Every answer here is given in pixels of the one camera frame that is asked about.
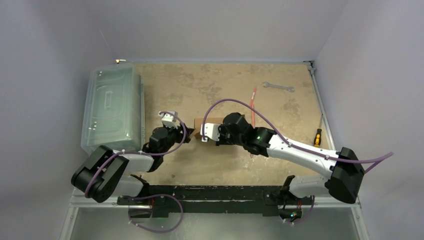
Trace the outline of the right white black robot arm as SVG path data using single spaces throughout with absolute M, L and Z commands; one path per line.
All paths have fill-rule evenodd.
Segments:
M 253 127 L 238 112 L 213 128 L 215 133 L 208 138 L 217 145 L 241 146 L 253 155 L 287 160 L 318 174 L 289 177 L 280 191 L 284 202 L 292 204 L 300 198 L 326 194 L 346 204 L 356 202 L 365 170 L 350 148 L 327 150 L 283 138 L 273 129 Z

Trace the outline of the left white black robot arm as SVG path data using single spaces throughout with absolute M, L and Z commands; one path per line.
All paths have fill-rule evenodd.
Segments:
M 110 197 L 129 196 L 138 205 L 146 203 L 149 191 L 146 182 L 135 172 L 150 173 L 159 168 L 164 154 L 175 144 L 189 143 L 193 128 L 157 127 L 140 151 L 113 150 L 99 146 L 71 177 L 71 184 L 88 199 L 103 203 Z

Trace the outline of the brown cardboard box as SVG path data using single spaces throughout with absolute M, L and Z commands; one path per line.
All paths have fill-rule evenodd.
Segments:
M 217 146 L 236 145 L 251 128 L 243 114 L 233 112 L 225 117 L 195 118 L 190 137 L 202 142 L 214 141 Z

